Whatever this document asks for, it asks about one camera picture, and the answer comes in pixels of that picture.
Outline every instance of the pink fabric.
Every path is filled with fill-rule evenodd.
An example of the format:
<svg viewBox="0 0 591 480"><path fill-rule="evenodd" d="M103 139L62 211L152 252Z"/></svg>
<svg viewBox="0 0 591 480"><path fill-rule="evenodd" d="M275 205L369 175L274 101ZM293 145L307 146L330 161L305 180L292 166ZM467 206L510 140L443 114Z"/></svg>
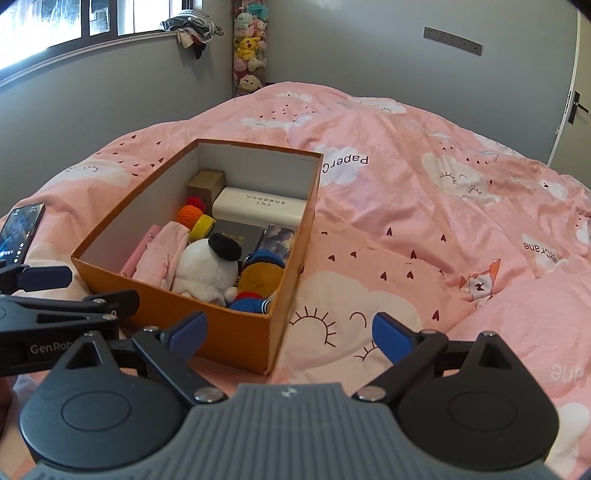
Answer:
<svg viewBox="0 0 591 480"><path fill-rule="evenodd" d="M158 235L159 231L162 230L158 225L153 225L150 229L146 232L144 237L141 239L141 242L138 243L138 246L134 250L134 252L129 256L127 262L119 272L119 275L124 275L126 277L133 277L135 273L135 269L138 266L139 260L142 258L142 255L145 253L146 248L148 245L152 243L156 235Z"/></svg>
<svg viewBox="0 0 591 480"><path fill-rule="evenodd" d="M548 464L569 480L589 465L587 188L429 112L283 83L125 135L56 176L20 203L47 205L30 263L69 264L80 240L132 188L196 138L325 155L275 371L262 378L194 359L206 378L230 394L239 381L339 381L351 393L389 367L371 338L376 312L456 339L493 329L558 408L561 430ZM76 277L66 291L45 295L84 294ZM15 425L0 442L0 468L13 479L32 465Z"/></svg>
<svg viewBox="0 0 591 480"><path fill-rule="evenodd" d="M189 229L177 222L164 225L146 247L138 262L134 280L170 290L178 261L189 242Z"/></svg>

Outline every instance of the orange cardboard box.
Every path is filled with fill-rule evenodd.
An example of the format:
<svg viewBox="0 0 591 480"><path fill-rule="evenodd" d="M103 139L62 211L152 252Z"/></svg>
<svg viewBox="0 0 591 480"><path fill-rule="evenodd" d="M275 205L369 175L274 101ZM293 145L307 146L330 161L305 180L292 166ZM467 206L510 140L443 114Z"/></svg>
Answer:
<svg viewBox="0 0 591 480"><path fill-rule="evenodd" d="M310 237L320 179L318 153L269 145L195 140L136 187L82 241L72 261L94 294L134 288L137 314L124 326L162 329L195 310L207 314L207 341L198 355L209 360L269 374L273 368ZM187 183L200 170L219 170L226 184L256 192L306 200L306 209L268 315L235 312L121 277L118 272L152 225L176 218L187 197Z"/></svg>

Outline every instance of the smartphone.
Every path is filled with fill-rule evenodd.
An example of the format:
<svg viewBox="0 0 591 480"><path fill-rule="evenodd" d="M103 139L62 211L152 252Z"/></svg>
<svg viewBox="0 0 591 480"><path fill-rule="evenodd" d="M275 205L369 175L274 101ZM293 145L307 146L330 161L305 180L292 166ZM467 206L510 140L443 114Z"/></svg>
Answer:
<svg viewBox="0 0 591 480"><path fill-rule="evenodd" d="M10 212L0 232L0 260L7 266L24 262L44 212L43 203L25 205Z"/></svg>

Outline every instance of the door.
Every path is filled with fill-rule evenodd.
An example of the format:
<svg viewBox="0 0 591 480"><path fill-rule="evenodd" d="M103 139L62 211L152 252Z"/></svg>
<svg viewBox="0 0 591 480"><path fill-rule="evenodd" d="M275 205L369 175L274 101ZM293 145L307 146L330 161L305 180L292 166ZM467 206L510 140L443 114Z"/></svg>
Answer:
<svg viewBox="0 0 591 480"><path fill-rule="evenodd" d="M591 188L591 22L579 13L573 82L548 166Z"/></svg>

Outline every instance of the white power bank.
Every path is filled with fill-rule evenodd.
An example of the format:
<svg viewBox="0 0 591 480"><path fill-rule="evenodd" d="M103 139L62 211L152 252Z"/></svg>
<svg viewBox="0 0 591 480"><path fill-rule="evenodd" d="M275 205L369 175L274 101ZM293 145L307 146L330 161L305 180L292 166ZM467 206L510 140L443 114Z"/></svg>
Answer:
<svg viewBox="0 0 591 480"><path fill-rule="evenodd" d="M212 214L216 220L263 228L270 223L298 228L305 207L304 200L226 187L213 202Z"/></svg>

